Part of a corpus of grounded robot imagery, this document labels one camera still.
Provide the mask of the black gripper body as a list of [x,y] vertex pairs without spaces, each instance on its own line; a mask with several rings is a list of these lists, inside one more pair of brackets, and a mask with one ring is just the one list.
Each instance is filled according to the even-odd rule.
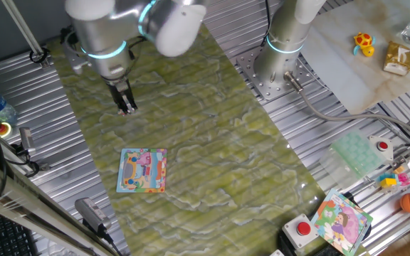
[[127,99],[132,99],[133,94],[130,88],[129,80],[126,76],[122,76],[116,79],[104,78],[105,84],[108,86],[110,94],[114,100],[118,100],[122,98],[122,96],[126,96]]

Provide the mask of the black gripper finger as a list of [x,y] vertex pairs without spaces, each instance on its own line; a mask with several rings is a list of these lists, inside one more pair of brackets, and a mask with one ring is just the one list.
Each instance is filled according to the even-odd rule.
[[123,100],[127,105],[127,112],[129,114],[134,114],[137,111],[137,105],[135,103],[135,99],[132,94],[128,92],[123,93]]
[[123,100],[121,95],[117,95],[115,97],[115,104],[118,107],[118,114],[119,115],[126,115],[127,114],[127,105],[125,101]]

